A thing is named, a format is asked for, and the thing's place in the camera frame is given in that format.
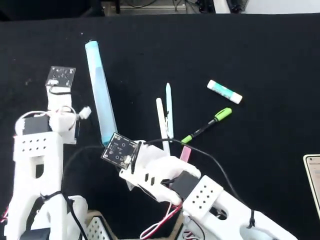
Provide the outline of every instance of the black fabric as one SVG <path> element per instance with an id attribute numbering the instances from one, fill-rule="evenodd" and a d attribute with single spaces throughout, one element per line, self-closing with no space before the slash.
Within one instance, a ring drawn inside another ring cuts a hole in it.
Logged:
<path id="1" fill-rule="evenodd" d="M 99 42 L 120 134 L 160 137 L 156 98 L 172 88 L 174 133 L 182 139 L 225 107 L 232 115 L 190 142 L 214 155 L 254 210 L 300 240 L 316 240 L 320 222 L 303 164 L 320 152 L 320 15 L 161 15 L 8 22 L 0 24 L 0 209 L 13 189 L 14 123 L 45 110 L 50 66 L 75 67 L 76 110 L 94 106 L 85 43 Z M 236 105 L 206 88 L 210 79 L 243 96 Z M 82 121 L 78 145 L 98 144 Z M 180 154 L 174 144 L 172 153 Z M 83 152 L 67 173 L 66 191 L 102 212 L 119 238 L 137 238 L 162 219 L 167 204 L 130 192 L 101 151 Z M 191 153 L 190 163 L 228 191 L 218 167 Z M 171 224 L 161 235 L 168 235 Z"/>

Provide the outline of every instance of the white pencil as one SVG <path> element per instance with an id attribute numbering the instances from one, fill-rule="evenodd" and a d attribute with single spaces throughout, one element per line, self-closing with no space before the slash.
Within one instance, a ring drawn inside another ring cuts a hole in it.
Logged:
<path id="1" fill-rule="evenodd" d="M 162 100 L 161 100 L 161 98 L 157 98 L 155 101 L 156 101 L 156 109 L 158 111 L 161 138 L 167 139 L 168 134 L 167 134 L 165 113 L 164 113 L 164 107 L 162 105 Z M 170 154 L 169 142 L 164 141 L 164 142 L 162 142 L 162 145 L 163 145 L 163 150 Z"/>

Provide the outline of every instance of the white 3d-printed part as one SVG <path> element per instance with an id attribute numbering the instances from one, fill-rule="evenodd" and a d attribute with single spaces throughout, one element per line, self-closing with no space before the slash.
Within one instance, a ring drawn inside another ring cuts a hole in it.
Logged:
<path id="1" fill-rule="evenodd" d="M 197 220 L 210 211 L 224 188 L 208 176 L 203 176 L 183 203 L 183 210 Z"/>

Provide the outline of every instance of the green highlighter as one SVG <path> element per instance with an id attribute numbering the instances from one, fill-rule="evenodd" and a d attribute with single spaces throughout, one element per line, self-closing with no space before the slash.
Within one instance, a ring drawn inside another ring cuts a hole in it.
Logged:
<path id="1" fill-rule="evenodd" d="M 214 119 L 209 121 L 205 126 L 203 126 L 202 128 L 199 128 L 194 133 L 186 136 L 184 139 L 181 140 L 181 142 L 183 142 L 184 144 L 190 142 L 193 138 L 195 138 L 199 134 L 203 133 L 206 129 L 208 129 L 210 126 L 214 125 L 215 123 L 220 122 L 222 119 L 229 116 L 231 113 L 232 113 L 232 110 L 229 107 L 222 109 L 220 112 L 218 112 L 216 115 L 214 115 Z"/>

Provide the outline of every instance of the circuit board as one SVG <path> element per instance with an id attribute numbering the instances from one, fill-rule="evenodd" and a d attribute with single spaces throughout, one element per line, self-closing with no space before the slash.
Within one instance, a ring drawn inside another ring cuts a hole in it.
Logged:
<path id="1" fill-rule="evenodd" d="M 135 154 L 138 143 L 114 133 L 101 158 L 117 167 L 127 169 Z"/>
<path id="2" fill-rule="evenodd" d="M 74 67 L 52 66 L 45 85 L 71 88 L 76 69 Z"/>

